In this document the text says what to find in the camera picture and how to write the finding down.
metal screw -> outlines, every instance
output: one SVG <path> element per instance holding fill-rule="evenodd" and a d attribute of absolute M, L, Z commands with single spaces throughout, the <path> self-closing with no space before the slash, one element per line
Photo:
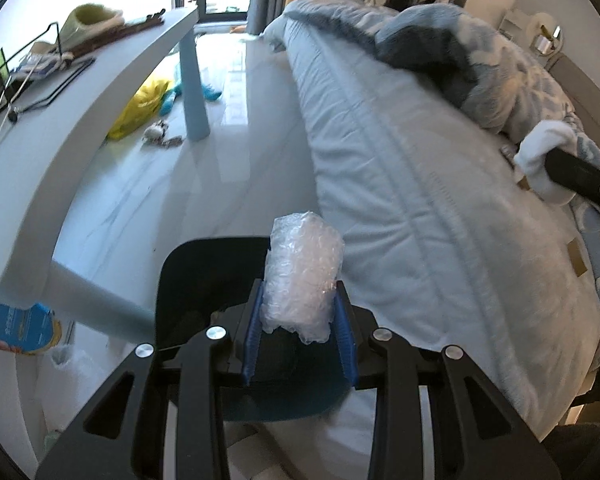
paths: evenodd
<path fill-rule="evenodd" d="M 374 339 L 378 341 L 389 341 L 394 334 L 388 328 L 376 328 L 374 330 Z"/>
<path fill-rule="evenodd" d="M 462 358 L 464 351 L 459 346 L 451 345 L 446 347 L 445 354 L 449 359 L 455 359 L 457 361 Z"/>
<path fill-rule="evenodd" d="M 142 343 L 141 345 L 138 345 L 136 347 L 136 355 L 139 358 L 149 357 L 153 353 L 154 347 L 151 346 L 149 343 Z"/>
<path fill-rule="evenodd" d="M 222 328 L 221 326 L 213 326 L 211 328 L 209 328 L 208 330 L 206 330 L 206 336 L 209 339 L 222 339 L 224 336 L 226 336 L 226 330 L 224 328 Z"/>

white plastic bag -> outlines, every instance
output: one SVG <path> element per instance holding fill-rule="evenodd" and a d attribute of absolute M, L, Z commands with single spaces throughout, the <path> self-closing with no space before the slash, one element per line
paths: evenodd
<path fill-rule="evenodd" d="M 333 296 L 344 242 L 317 214 L 294 213 L 273 222 L 260 310 L 262 329 L 298 332 L 305 344 L 329 339 Z"/>
<path fill-rule="evenodd" d="M 64 431 L 107 378 L 84 350 L 57 346 L 42 357 L 36 396 L 42 404 L 46 428 Z"/>

table leg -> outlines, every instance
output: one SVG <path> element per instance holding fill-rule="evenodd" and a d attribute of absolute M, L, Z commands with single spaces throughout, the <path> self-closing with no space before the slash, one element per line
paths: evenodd
<path fill-rule="evenodd" d="M 153 309 L 145 308 L 88 282 L 51 261 L 41 303 L 94 330 L 133 343 L 153 343 Z"/>
<path fill-rule="evenodd" d="M 187 137 L 190 140 L 201 140 L 207 137 L 211 130 L 206 116 L 205 98 L 202 95 L 195 38 L 196 35 L 191 29 L 180 40 L 180 73 Z"/>

white table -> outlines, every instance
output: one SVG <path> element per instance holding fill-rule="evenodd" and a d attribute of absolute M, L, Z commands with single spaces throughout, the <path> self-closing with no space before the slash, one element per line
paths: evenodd
<path fill-rule="evenodd" d="M 106 133 L 152 70 L 181 42 L 187 135 L 209 126 L 196 60 L 197 9 L 176 9 L 164 24 L 96 51 L 96 62 L 48 108 L 5 123 L 0 133 L 0 302 L 29 308 L 41 301 L 106 333 L 152 340 L 154 313 L 88 282 L 53 259 L 78 185 Z M 23 107 L 64 75 L 36 83 Z"/>
<path fill-rule="evenodd" d="M 212 134 L 169 150 L 143 147 L 141 132 L 99 147 L 62 212 L 53 261 L 46 263 L 64 295 L 52 305 L 56 310 L 129 340 L 145 338 L 147 330 L 153 339 L 160 269 L 178 245 L 194 238 L 268 235 L 277 216 L 319 212 L 286 55 L 271 54 L 261 40 L 243 43 L 234 35 L 213 34 L 198 41 L 198 55 L 206 81 L 224 90 L 218 102 L 206 106 Z M 214 68 L 219 61 L 224 68 Z M 183 104 L 177 100 L 168 116 L 170 135 L 187 129 Z M 189 123 L 195 119 L 189 115 Z M 53 287 L 43 287 L 52 297 L 49 290 Z M 102 294 L 105 301 L 89 308 L 81 294 Z M 150 318 L 150 328 L 138 316 Z M 135 329 L 121 327 L 125 322 Z M 94 337 L 76 344 L 110 371 L 100 358 L 108 354 L 104 341 Z M 29 439 L 36 439 L 39 414 L 27 411 L 35 365 L 34 358 L 0 351 L 0 442 L 29 475 L 38 464 Z"/>

light blue table leg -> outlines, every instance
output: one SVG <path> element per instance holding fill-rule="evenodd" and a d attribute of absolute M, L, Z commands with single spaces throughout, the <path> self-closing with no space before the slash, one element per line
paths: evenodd
<path fill-rule="evenodd" d="M 180 73 L 182 75 L 182 99 L 184 120 L 189 140 L 201 140 L 211 133 L 206 116 L 205 98 L 202 95 L 200 68 L 196 53 L 196 35 L 191 29 L 180 40 Z"/>

